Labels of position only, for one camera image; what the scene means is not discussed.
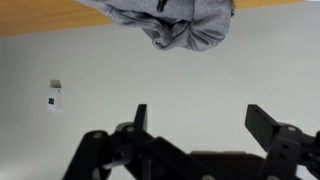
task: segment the wooden shelf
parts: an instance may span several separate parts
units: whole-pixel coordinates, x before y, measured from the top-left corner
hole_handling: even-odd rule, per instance
[[[237,8],[302,0],[234,0]],[[111,23],[98,11],[73,0],[0,1],[0,37]]]

